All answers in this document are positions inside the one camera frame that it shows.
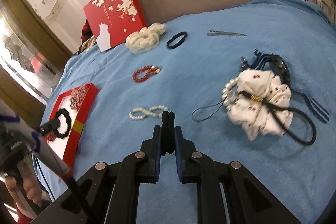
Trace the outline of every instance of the blue cloth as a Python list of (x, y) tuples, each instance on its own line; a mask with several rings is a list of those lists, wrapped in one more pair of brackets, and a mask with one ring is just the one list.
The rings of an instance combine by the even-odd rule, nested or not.
[[(161, 120), (133, 121), (128, 113), (135, 107), (165, 105), (197, 150), (216, 161), (240, 161), (303, 224), (314, 223), (336, 189), (336, 30), (322, 10), (302, 0), (254, 0), (182, 16), (166, 26), (160, 44), (149, 52), (135, 55), (121, 44), (101, 53), (94, 46), (68, 61), (43, 122), (62, 92), (89, 82), (99, 88), (78, 145), (75, 178), (98, 161), (112, 164), (139, 150)], [(247, 36), (210, 37), (209, 29)], [(167, 41), (181, 31), (188, 33), (185, 42), (167, 49)], [(221, 100), (224, 85), (240, 73), (240, 57), (253, 61), (255, 48), (280, 55), (290, 66), (293, 87), (305, 88), (329, 111), (329, 123), (322, 124), (303, 99), (292, 97), (291, 106), (305, 111), (316, 124), (317, 139), (311, 147), (288, 135), (258, 136), (251, 142), (227, 119), (224, 108), (204, 122), (191, 119), (196, 108)], [(162, 71), (144, 83), (133, 82), (133, 72), (147, 65)], [(198, 115), (206, 117), (212, 110)], [(302, 133), (307, 128), (300, 119), (293, 120), (291, 130), (311, 138), (310, 132)], [(60, 196), (65, 184), (44, 165), (42, 170), (53, 194)], [(38, 170), (37, 174), (44, 183)], [(179, 183), (174, 155), (162, 157), (157, 184), (140, 186), (137, 223), (197, 223), (196, 186)]]

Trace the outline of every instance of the blue lanyard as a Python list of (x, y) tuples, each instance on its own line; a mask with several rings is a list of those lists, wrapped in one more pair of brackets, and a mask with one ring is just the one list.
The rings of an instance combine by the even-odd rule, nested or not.
[[(255, 49), (254, 55), (257, 58), (251, 65), (248, 64), (247, 60), (244, 57), (241, 58), (242, 69), (249, 68), (249, 69), (263, 70), (266, 63), (272, 62), (272, 55), (270, 54), (262, 54), (257, 49)], [(301, 95), (305, 99), (307, 106), (322, 123), (327, 123), (329, 121), (329, 112), (323, 106), (321, 106), (320, 103), (318, 103), (318, 101), (316, 101), (308, 91), (303, 89), (293, 89), (290, 86), (290, 80), (284, 84), (287, 84), (289, 86), (292, 93)]]

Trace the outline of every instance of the cream lace scrunchie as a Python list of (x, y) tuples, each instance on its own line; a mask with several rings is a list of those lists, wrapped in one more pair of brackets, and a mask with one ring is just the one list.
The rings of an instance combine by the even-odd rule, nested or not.
[(126, 47), (134, 53), (141, 53), (155, 48), (159, 44), (159, 36), (166, 31), (166, 26), (153, 23), (142, 28), (139, 32), (133, 32), (126, 38)]

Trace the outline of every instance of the blue tape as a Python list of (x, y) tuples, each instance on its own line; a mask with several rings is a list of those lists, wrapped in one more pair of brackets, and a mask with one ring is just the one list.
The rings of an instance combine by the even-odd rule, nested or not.
[(41, 149), (41, 143), (40, 143), (40, 139), (39, 139), (40, 134), (37, 133), (36, 131), (33, 131), (31, 133), (31, 136), (33, 137), (33, 139), (36, 142), (36, 147), (35, 147), (34, 151), (37, 152), (37, 153), (40, 153), (40, 149)]
[(20, 117), (18, 115), (15, 117), (0, 115), (0, 122), (20, 122)]

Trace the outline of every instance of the red box lid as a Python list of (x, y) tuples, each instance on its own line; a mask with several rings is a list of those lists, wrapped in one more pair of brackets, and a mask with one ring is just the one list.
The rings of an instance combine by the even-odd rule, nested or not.
[(52, 142), (49, 142), (47, 137), (44, 138), (44, 140), (48, 142), (49, 146), (56, 152), (57, 156), (59, 156), (70, 168), (73, 168), (79, 138), (81, 137), (85, 121), (91, 109), (91, 105), (98, 92), (97, 87), (95, 87), (95, 85), (92, 83), (85, 84), (84, 86), (87, 87), (87, 92), (78, 111), (72, 110), (70, 108), (67, 109), (63, 103), (68, 97), (71, 96), (73, 90), (77, 90), (81, 86), (60, 94), (49, 117), (49, 120), (53, 119), (56, 115), (56, 112), (60, 108), (65, 108), (68, 110), (70, 116), (72, 116), (72, 126), (68, 137), (64, 139), (56, 138)]
[(92, 0), (84, 12), (102, 52), (147, 26), (138, 0)]

